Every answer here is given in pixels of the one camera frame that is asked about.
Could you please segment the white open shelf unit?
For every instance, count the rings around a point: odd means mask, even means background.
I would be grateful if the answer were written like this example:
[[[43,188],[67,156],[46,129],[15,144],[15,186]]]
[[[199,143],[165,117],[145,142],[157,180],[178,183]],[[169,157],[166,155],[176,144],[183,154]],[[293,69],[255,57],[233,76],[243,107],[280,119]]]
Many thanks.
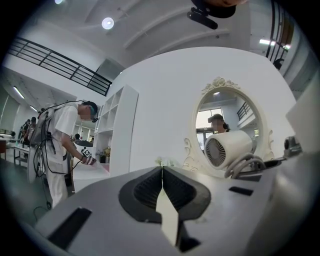
[[[110,147],[110,177],[129,173],[138,97],[135,89],[125,85],[111,94],[99,111],[93,146],[95,152]]]

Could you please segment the long black balcony railing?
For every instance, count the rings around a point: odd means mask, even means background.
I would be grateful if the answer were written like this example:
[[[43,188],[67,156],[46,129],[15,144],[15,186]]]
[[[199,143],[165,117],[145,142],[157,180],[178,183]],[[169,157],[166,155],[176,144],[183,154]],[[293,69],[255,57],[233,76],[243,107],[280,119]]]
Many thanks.
[[[46,46],[16,37],[8,54],[62,76],[100,95],[106,96],[112,82],[75,60]]]

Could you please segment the white flowers in vase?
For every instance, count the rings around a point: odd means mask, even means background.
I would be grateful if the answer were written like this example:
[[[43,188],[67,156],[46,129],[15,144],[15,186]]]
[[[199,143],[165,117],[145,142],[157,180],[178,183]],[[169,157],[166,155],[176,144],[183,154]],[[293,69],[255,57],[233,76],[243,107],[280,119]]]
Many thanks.
[[[169,167],[174,167],[176,166],[176,162],[169,158],[169,157],[161,157],[159,156],[156,160],[155,163],[157,166],[163,167],[163,166],[169,166]]]

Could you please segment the white low cabinet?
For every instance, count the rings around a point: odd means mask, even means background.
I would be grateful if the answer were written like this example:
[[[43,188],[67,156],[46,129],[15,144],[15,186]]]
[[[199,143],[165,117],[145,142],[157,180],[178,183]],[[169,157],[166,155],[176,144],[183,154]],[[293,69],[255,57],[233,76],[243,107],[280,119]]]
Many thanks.
[[[96,162],[94,165],[79,163],[72,172],[74,192],[110,177],[110,166],[108,163]]]

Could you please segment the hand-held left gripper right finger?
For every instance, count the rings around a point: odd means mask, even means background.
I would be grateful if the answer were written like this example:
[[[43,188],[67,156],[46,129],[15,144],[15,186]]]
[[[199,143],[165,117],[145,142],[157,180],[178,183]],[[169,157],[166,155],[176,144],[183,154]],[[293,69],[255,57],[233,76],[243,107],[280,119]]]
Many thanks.
[[[164,167],[163,187],[178,214],[176,247],[188,256],[249,256],[271,183],[222,179]]]

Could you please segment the white hair dryer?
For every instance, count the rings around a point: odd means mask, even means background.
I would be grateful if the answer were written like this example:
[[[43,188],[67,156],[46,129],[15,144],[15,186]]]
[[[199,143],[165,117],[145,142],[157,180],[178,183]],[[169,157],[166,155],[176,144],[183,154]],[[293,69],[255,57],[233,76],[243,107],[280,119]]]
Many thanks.
[[[265,162],[254,152],[253,140],[242,130],[213,134],[204,145],[208,162],[224,171],[226,179],[236,179],[242,171],[265,170]]]

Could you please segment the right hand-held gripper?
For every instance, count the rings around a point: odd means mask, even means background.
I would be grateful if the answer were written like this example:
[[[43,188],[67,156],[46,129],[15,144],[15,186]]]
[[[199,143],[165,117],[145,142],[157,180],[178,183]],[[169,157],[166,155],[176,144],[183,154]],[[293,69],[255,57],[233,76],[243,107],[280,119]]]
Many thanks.
[[[320,74],[286,114],[302,152],[250,163],[232,179],[259,182],[278,166],[246,256],[320,256]]]

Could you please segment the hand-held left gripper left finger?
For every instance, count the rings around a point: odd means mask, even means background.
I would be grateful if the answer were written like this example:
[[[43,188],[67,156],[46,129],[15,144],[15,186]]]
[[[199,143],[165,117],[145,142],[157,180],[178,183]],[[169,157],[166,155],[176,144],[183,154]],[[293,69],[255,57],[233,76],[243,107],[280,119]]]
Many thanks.
[[[47,212],[35,229],[70,256],[181,256],[156,211],[159,166],[92,183]]]

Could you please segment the oval mirror with ornate frame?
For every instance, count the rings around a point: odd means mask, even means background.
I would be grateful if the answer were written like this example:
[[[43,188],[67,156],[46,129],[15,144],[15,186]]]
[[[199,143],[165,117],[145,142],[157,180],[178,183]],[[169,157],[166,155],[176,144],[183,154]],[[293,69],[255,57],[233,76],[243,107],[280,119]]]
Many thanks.
[[[224,171],[211,166],[204,154],[213,134],[243,131],[252,139],[254,154],[264,162],[275,159],[271,149],[273,131],[257,101],[231,80],[217,77],[201,91],[185,137],[186,158],[182,168],[193,173],[225,179]]]

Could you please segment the white work table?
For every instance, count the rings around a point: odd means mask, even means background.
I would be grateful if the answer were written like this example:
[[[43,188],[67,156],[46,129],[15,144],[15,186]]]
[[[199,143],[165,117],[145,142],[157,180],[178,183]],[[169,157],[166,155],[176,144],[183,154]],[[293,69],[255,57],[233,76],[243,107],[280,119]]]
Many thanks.
[[[13,163],[15,165],[21,165],[21,163],[27,163],[29,157],[29,148],[20,145],[13,147]]]

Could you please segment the short black corner railing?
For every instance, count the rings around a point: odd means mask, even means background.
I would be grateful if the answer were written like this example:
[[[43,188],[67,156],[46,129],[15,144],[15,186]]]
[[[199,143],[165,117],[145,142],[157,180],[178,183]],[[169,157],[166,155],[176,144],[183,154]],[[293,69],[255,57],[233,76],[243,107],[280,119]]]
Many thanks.
[[[271,3],[271,30],[265,57],[280,71],[291,48],[294,22],[289,13],[275,0]]]

